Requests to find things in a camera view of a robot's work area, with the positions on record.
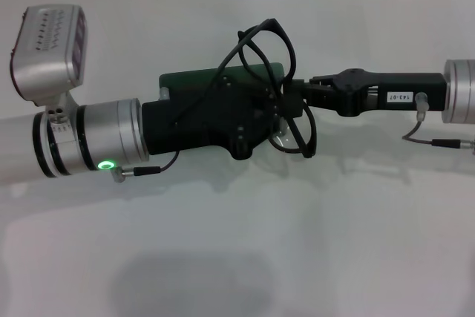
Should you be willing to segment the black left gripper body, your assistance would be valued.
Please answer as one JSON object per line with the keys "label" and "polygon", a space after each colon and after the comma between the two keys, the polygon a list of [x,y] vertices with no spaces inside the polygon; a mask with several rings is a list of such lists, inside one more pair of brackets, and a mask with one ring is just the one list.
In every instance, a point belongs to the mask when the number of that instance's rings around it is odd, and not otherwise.
{"label": "black left gripper body", "polygon": [[242,133],[254,110],[230,105],[226,77],[213,82],[197,75],[160,76],[159,84],[168,89],[170,98],[142,105],[149,154],[219,146],[236,160],[250,158],[245,156]]}

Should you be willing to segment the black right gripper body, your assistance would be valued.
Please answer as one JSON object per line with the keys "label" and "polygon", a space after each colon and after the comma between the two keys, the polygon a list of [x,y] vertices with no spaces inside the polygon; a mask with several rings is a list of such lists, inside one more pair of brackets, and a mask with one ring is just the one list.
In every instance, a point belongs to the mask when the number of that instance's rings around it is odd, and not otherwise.
{"label": "black right gripper body", "polygon": [[373,73],[349,69],[335,75],[335,110],[343,117],[366,111],[415,111],[416,95],[443,111],[448,84],[440,73]]}

